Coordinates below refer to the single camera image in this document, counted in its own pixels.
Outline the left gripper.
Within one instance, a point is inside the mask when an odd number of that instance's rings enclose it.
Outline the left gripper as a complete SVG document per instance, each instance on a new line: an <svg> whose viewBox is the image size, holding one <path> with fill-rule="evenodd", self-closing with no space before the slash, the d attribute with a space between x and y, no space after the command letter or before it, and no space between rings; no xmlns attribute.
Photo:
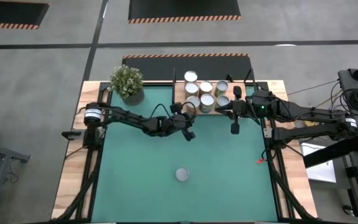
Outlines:
<svg viewBox="0 0 358 224"><path fill-rule="evenodd" d="M166 137L178 131L183 131L183 135L187 141L195 138L195 133L189 131L196 115L194 113L182 112L186 103L174 103L170 105L173 116L158 116L155 118L157 127L152 131L154 136Z"/></svg>

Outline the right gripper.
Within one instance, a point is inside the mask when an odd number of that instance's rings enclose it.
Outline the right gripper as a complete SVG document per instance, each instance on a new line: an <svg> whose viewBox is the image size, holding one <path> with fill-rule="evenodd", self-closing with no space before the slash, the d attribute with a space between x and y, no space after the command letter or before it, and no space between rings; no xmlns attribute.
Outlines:
<svg viewBox="0 0 358 224"><path fill-rule="evenodd" d="M242 97L242 88L234 86L232 92L225 92L216 98L215 108L231 106L234 100L240 100ZM267 118L275 119L277 117L277 97L271 91L255 91L252 95L246 96L244 108L241 109L242 117L249 118ZM239 116L236 112L230 110L215 110L220 114L233 120L231 124L231 133L239 134Z"/></svg>

